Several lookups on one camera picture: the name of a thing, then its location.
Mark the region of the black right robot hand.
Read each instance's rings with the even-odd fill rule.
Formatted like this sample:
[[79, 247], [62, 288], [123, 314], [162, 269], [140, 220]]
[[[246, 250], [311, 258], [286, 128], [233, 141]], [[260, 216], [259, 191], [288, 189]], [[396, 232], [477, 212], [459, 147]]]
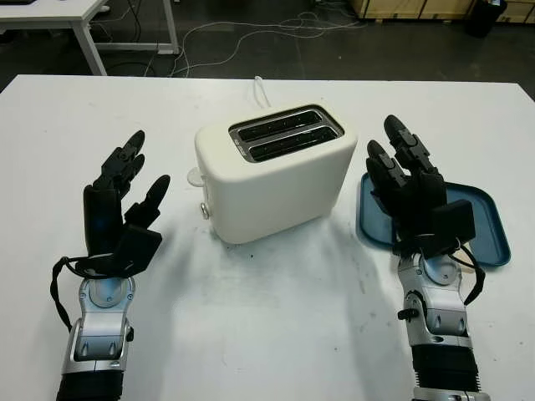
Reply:
[[384, 121], [395, 155], [376, 140], [367, 144], [366, 168], [373, 197], [393, 221], [398, 241], [432, 233], [431, 212], [446, 203], [445, 181], [430, 161], [430, 152], [398, 117]]

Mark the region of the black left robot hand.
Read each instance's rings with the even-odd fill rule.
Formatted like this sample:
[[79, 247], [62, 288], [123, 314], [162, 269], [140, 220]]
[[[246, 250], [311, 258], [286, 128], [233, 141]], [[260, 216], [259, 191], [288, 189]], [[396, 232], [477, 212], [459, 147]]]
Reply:
[[101, 166], [99, 177], [84, 188], [84, 234], [88, 256], [75, 270], [87, 277], [132, 277], [147, 269], [162, 242], [150, 229], [161, 214], [159, 206], [171, 178], [160, 176], [145, 199], [122, 211], [122, 200], [145, 163], [141, 148], [145, 132], [134, 133], [115, 148]]

